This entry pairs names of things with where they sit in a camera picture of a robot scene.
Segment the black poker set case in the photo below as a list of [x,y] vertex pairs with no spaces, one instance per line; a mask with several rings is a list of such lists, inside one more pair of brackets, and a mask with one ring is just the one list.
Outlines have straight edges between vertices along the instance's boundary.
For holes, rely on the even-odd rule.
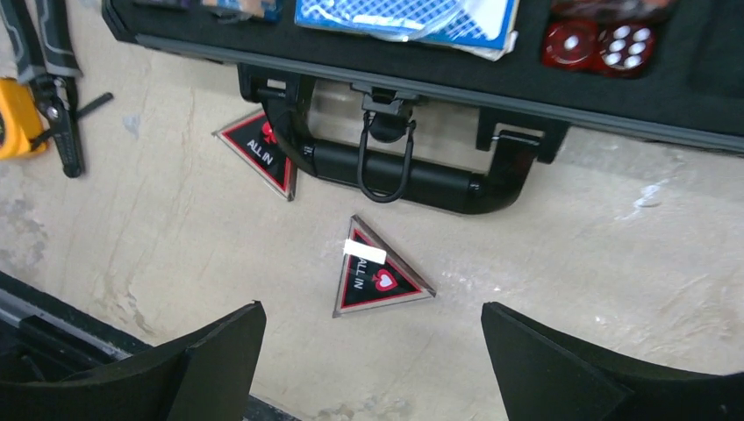
[[[572,125],[739,153],[743,149],[743,4],[682,1],[657,31],[638,78],[543,65],[546,1],[519,6],[516,50],[489,62],[472,54],[401,45],[295,25],[287,2],[276,24],[222,24],[208,11],[105,1],[115,39],[238,67],[240,93],[263,107],[278,143],[305,173],[347,186],[363,173],[376,202],[403,198],[462,214],[503,209],[519,197],[534,161],[549,163]],[[476,147],[493,151],[486,175],[411,156],[363,153],[312,136],[315,82],[346,82],[366,99],[406,108],[426,99],[475,106]]]

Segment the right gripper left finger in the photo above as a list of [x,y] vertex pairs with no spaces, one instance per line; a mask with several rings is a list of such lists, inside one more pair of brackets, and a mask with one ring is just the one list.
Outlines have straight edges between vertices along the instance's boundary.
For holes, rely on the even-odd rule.
[[267,316],[247,304],[126,359],[55,381],[1,381],[3,420],[241,420]]

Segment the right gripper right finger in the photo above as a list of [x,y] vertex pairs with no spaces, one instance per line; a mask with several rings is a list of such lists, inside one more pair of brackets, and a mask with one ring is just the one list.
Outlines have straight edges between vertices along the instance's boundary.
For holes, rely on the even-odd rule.
[[510,420],[741,420],[743,374],[638,360],[497,302],[481,322]]

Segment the mixed colour chip stack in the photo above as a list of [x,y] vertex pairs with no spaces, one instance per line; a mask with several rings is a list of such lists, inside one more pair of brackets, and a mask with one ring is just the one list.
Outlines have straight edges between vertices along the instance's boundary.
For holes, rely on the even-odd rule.
[[283,9],[282,0],[202,0],[200,4],[224,24],[248,20],[275,22]]

